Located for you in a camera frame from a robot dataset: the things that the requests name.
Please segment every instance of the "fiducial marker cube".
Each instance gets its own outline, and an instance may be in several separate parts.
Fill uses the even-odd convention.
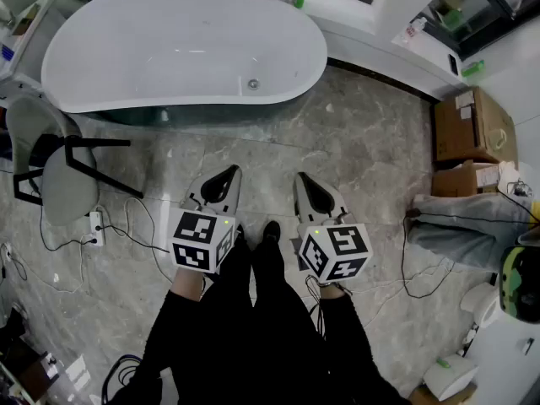
[[[234,217],[171,208],[167,240],[173,264],[215,273],[235,243],[235,229]]]
[[[320,283],[356,278],[372,256],[363,224],[308,227],[299,252]]]

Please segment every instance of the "white freestanding bathtub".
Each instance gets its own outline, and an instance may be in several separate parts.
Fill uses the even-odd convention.
[[[41,82],[66,112],[272,104],[308,90],[327,44],[276,0],[94,0],[49,45]]]

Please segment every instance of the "power strip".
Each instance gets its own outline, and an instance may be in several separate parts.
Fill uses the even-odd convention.
[[[97,227],[103,228],[103,216],[101,212],[90,212],[90,230],[92,236],[97,240],[97,243],[91,243],[92,246],[104,246],[105,245],[105,231]]]

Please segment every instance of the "floor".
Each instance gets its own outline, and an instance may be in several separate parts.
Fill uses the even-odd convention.
[[[135,120],[147,118],[133,115]],[[430,189],[427,102],[328,67],[313,89],[287,104],[171,107],[152,118],[151,129],[81,116],[76,120],[86,137],[132,140],[131,148],[94,153],[100,170],[143,188],[144,204],[156,223],[154,244],[165,244],[168,210],[199,172],[238,164],[243,170],[238,218],[248,239],[255,244],[269,219],[282,225],[286,278],[312,307],[306,273],[298,271],[289,242],[297,236],[298,224],[292,182],[296,172],[306,171],[339,188],[356,219],[366,223],[375,256],[365,273],[346,286],[353,292],[382,375],[408,395],[437,357],[459,349],[473,323],[459,302],[486,274],[456,266],[440,288],[422,300],[408,298],[400,280],[402,217],[411,198]],[[10,166],[0,163],[4,170]],[[152,226],[143,209],[128,202],[126,217],[128,196],[106,185],[101,189],[100,205],[112,223],[129,226],[136,238],[150,242]],[[82,250],[82,264],[78,245],[46,251],[39,235],[40,209],[14,200],[8,173],[0,172],[0,192],[0,242],[12,245],[28,271],[25,282],[13,264],[7,265],[3,311],[11,301],[22,301],[30,314],[28,340],[71,368],[51,389],[53,402],[97,404],[113,362],[125,353],[142,355],[168,283],[150,250],[110,229],[105,247]],[[89,232],[89,221],[56,228],[44,220],[43,228],[48,245],[54,246],[80,239]],[[158,260],[172,277],[170,260],[159,254]],[[405,274],[413,276],[408,287],[414,293],[430,291],[450,266],[431,252],[407,247]],[[251,292],[255,298],[254,286]]]

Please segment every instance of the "gray chair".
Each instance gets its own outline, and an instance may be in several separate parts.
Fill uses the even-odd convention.
[[[69,224],[92,211],[100,197],[98,181],[143,197],[141,192],[100,173],[92,155],[93,147],[129,146],[128,140],[82,138],[73,119],[28,94],[13,100],[6,123],[13,146],[15,198],[42,205],[51,225]],[[64,145],[49,157],[44,168],[30,170],[32,148],[44,133],[59,133]],[[33,180],[38,176],[41,176],[41,188]],[[29,181],[40,197],[22,192],[22,181]]]

